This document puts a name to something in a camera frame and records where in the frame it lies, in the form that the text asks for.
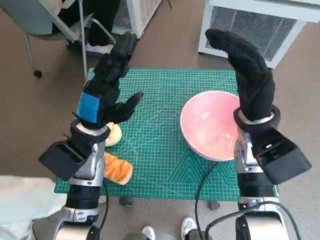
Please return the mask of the black knitted-glove right robot hand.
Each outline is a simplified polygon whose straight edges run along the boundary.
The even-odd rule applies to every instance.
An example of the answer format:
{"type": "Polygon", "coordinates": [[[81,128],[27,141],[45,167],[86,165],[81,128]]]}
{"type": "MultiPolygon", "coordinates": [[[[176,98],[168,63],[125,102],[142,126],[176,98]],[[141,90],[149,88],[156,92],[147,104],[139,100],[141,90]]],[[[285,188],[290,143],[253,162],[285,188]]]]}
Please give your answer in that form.
{"type": "Polygon", "coordinates": [[[240,109],[251,122],[270,117],[274,100],[273,73],[258,49],[239,35],[210,28],[205,31],[209,44],[227,53],[235,70],[240,109]]]}

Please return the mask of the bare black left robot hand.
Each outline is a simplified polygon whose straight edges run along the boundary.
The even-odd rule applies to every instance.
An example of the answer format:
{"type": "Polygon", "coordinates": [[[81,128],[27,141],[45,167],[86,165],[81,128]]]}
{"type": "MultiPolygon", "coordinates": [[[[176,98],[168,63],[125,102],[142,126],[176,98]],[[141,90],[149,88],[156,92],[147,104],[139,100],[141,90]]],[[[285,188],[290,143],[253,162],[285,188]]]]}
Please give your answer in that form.
{"type": "Polygon", "coordinates": [[[88,129],[100,129],[108,123],[127,121],[143,97],[142,92],[126,102],[118,102],[120,79],[124,78],[136,49],[137,36],[132,32],[121,35],[110,53],[102,56],[81,94],[76,118],[88,129]]]}

